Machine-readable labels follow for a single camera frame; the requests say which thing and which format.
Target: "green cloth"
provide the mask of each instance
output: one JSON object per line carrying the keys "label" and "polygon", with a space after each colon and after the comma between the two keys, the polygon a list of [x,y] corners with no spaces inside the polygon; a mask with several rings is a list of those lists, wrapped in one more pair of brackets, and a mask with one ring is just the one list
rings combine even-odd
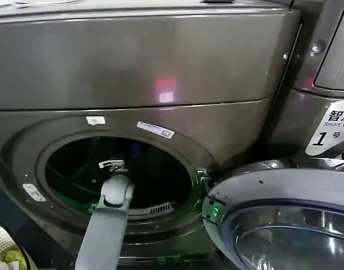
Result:
{"label": "green cloth", "polygon": [[26,260],[19,250],[9,250],[2,253],[0,261],[4,263],[19,262],[20,270],[27,270]]}

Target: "smart washer label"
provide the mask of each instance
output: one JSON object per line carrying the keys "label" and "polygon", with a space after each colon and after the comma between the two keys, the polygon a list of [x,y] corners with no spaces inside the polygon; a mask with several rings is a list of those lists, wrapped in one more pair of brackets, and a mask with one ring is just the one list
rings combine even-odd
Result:
{"label": "smart washer label", "polygon": [[174,131],[172,130],[159,127],[158,125],[152,125],[145,122],[141,122],[141,121],[137,123],[137,127],[142,128],[146,131],[152,132],[154,134],[157,134],[159,136],[165,137],[167,139],[171,139],[172,136],[174,135]]}
{"label": "smart washer label", "polygon": [[319,123],[306,154],[316,156],[344,141],[344,100],[330,105]]}

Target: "washing machine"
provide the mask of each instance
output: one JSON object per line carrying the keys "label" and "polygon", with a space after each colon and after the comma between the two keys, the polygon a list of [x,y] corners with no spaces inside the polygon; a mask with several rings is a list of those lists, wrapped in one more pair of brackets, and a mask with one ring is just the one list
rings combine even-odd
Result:
{"label": "washing machine", "polygon": [[320,70],[334,69],[344,1],[317,1],[302,16],[315,27],[275,2],[0,4],[0,188],[77,254],[123,164],[135,191],[121,265],[344,266],[344,160],[313,145],[344,101]]}

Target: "washer top panel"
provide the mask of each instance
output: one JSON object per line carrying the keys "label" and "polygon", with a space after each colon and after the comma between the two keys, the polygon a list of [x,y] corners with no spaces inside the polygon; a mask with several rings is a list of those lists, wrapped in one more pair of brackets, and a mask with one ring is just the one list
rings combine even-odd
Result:
{"label": "washer top panel", "polygon": [[0,110],[261,100],[278,86],[299,19],[265,2],[119,3],[1,7]]}

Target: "laundry basket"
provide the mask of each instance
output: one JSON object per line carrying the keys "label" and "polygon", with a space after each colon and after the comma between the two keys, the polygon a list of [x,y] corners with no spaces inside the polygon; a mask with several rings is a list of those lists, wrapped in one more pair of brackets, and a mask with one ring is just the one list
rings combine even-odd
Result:
{"label": "laundry basket", "polygon": [[27,270],[38,270],[37,266],[23,247],[12,238],[10,233],[2,225],[0,225],[0,255],[12,249],[21,251],[26,261]]}

